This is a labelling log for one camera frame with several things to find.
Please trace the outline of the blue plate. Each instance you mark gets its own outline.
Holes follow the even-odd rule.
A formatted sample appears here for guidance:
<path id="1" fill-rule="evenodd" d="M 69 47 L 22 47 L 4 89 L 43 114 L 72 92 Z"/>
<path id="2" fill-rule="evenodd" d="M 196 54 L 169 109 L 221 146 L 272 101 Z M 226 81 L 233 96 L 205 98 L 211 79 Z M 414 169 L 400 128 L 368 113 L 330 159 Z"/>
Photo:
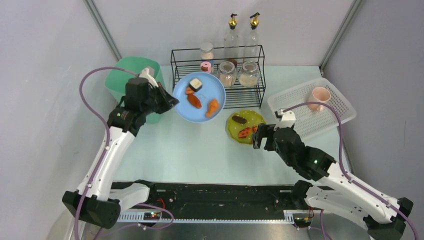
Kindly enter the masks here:
<path id="1" fill-rule="evenodd" d="M 195 108 L 192 106 L 186 95 L 186 88 L 189 86 L 190 80 L 198 78 L 202 81 L 203 87 L 194 92 L 194 95 L 200 100 L 202 107 Z M 215 118 L 223 109 L 227 100 L 226 90 L 221 81 L 214 75 L 206 72 L 193 72 L 184 76 L 174 87 L 173 97 L 179 100 L 176 105 L 176 112 L 185 120 L 192 123 L 204 123 Z M 220 108 L 212 117 L 206 117 L 209 102 L 217 99 Z"/>

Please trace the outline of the pink lid spice bottle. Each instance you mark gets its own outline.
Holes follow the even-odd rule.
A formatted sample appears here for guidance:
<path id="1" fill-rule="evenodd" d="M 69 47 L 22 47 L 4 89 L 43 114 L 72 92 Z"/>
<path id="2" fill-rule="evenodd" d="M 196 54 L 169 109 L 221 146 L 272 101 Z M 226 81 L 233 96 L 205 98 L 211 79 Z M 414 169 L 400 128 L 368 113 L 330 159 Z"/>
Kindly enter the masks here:
<path id="1" fill-rule="evenodd" d="M 202 72 L 205 72 L 205 73 L 211 73 L 212 72 L 212 64 L 211 64 L 211 62 L 210 61 L 202 61 L 200 63 L 200 70 Z"/>

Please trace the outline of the glass jar beige contents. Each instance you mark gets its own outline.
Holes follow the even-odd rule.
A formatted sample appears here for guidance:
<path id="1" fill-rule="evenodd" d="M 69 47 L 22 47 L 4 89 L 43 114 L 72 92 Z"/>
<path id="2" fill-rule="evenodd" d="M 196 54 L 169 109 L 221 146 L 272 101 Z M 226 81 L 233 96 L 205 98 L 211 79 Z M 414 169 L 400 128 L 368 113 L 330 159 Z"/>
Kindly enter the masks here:
<path id="1" fill-rule="evenodd" d="M 224 87 L 232 87 L 236 81 L 236 67 L 231 61 L 223 61 L 218 66 L 217 75 Z"/>
<path id="2" fill-rule="evenodd" d="M 253 61 L 243 62 L 238 72 L 237 80 L 244 87 L 254 87 L 258 84 L 260 71 L 258 64 Z"/>

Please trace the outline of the pink mug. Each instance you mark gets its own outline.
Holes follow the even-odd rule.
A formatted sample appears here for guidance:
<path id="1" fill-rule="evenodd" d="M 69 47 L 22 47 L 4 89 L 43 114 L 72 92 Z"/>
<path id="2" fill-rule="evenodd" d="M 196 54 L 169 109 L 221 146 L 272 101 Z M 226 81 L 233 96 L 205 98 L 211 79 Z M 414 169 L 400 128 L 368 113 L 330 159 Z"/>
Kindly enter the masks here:
<path id="1" fill-rule="evenodd" d="M 331 93 L 325 87 L 316 87 L 310 93 L 307 102 L 319 102 L 327 104 L 331 99 Z M 308 107 L 315 112 L 321 112 L 324 110 L 324 106 L 321 104 L 309 104 Z"/>

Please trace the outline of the silver lid shaker jar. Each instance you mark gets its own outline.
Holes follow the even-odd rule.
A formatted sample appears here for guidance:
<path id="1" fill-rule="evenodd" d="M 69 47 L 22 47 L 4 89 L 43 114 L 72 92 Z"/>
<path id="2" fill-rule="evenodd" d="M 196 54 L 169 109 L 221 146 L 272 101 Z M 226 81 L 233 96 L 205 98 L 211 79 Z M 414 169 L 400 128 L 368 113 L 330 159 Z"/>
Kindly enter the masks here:
<path id="1" fill-rule="evenodd" d="M 211 42 L 203 42 L 200 44 L 200 58 L 204 62 L 214 65 L 214 46 Z"/>

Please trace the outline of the glass oil bottle gold spout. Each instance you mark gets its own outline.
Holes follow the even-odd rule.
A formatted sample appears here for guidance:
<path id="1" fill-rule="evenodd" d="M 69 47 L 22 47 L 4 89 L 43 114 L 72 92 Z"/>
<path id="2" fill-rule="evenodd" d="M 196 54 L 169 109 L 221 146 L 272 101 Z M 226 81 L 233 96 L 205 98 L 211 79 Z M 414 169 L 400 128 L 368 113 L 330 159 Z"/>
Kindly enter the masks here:
<path id="1" fill-rule="evenodd" d="M 252 62 L 254 57 L 256 56 L 256 52 L 259 45 L 259 34 L 257 31 L 257 27 L 259 25 L 259 16 L 260 13 L 256 12 L 251 15 L 250 18 L 250 30 L 245 36 L 245 47 L 243 53 L 243 61 L 244 62 Z"/>

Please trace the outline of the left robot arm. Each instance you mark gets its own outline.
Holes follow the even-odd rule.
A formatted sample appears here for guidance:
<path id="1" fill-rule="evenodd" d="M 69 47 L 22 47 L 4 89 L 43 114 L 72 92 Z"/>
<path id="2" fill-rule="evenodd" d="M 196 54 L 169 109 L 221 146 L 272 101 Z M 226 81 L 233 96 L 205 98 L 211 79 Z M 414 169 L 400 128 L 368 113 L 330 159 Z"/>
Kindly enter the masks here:
<path id="1" fill-rule="evenodd" d="M 125 96 L 105 121 L 105 136 L 87 176 L 77 190 L 66 191 L 62 197 L 76 224 L 83 221 L 110 229 L 122 212 L 148 200 L 150 183 L 137 180 L 111 192 L 113 177 L 147 116 L 165 113 L 178 102 L 151 77 L 135 77 L 126 83 Z"/>

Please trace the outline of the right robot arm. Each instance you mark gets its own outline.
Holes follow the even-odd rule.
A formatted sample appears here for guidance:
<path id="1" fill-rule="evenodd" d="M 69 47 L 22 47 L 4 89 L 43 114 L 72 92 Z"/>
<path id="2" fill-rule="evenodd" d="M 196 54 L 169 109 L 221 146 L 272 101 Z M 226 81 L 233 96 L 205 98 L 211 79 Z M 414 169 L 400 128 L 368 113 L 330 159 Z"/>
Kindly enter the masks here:
<path id="1" fill-rule="evenodd" d="M 293 127 L 263 124 L 254 127 L 252 143 L 255 149 L 266 138 L 264 149 L 276 152 L 285 164 L 307 180 L 319 182 L 337 191 L 339 195 L 324 196 L 318 188 L 305 181 L 300 202 L 309 207 L 337 214 L 364 227 L 375 240 L 400 240 L 413 202 L 405 197 L 394 198 L 371 187 L 348 173 L 341 162 L 316 147 L 306 146 Z"/>

